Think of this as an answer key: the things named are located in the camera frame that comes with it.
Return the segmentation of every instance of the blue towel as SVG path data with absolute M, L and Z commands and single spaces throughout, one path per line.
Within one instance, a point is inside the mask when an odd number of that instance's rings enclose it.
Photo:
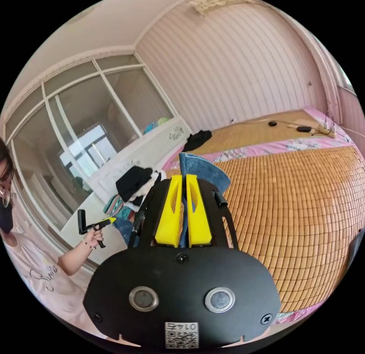
M 183 179 L 186 174 L 196 175 L 198 179 L 204 179 L 214 184 L 221 193 L 224 193 L 230 186 L 231 181 L 228 176 L 208 160 L 191 153 L 179 153 L 179 159 Z
M 192 155 L 191 153 L 179 153 L 180 171 L 183 183 L 186 179 L 186 174 L 196 175 L 198 179 L 204 179 L 214 184 L 218 190 L 223 194 L 230 186 L 231 181 L 228 176 L 217 166 L 213 165 L 208 160 Z M 187 201 L 186 196 L 183 195 L 182 203 L 184 205 L 184 217 L 182 223 L 182 233 L 180 237 L 180 246 L 188 247 L 187 241 Z

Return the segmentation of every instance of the yellow plastic part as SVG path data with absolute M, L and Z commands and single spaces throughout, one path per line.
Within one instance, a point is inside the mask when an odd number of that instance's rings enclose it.
M 174 175 L 171 178 L 160 223 L 155 235 L 155 240 L 158 244 L 174 247 L 179 245 L 182 188 L 182 175 Z
M 196 175 L 186 175 L 186 196 L 189 247 L 194 245 L 208 245 L 212 241 L 212 234 L 210 232 Z
M 110 223 L 114 223 L 117 219 L 115 217 L 108 217 L 108 218 L 104 218 L 100 222 L 104 222 L 104 221 L 107 221 L 107 220 L 110 220 Z

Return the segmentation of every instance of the ceiling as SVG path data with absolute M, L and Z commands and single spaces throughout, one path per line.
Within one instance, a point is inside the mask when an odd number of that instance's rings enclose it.
M 4 104 L 36 76 L 76 54 L 109 46 L 131 46 L 138 36 L 178 0 L 103 0 L 58 28 L 34 53 L 15 81 Z

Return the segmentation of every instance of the hand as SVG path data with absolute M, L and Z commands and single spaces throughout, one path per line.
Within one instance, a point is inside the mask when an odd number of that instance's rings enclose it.
M 96 248 L 98 241 L 103 240 L 103 234 L 98 225 L 92 228 L 84 237 L 84 241 L 92 248 Z

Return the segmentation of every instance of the woman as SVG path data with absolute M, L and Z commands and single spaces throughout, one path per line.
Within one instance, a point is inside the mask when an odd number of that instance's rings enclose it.
M 39 301 L 63 320 L 101 338 L 83 307 L 85 290 L 70 278 L 97 247 L 103 236 L 98 226 L 72 250 L 57 257 L 40 249 L 28 237 L 13 233 L 10 195 L 14 166 L 9 150 L 0 139 L 0 234 L 19 275 Z

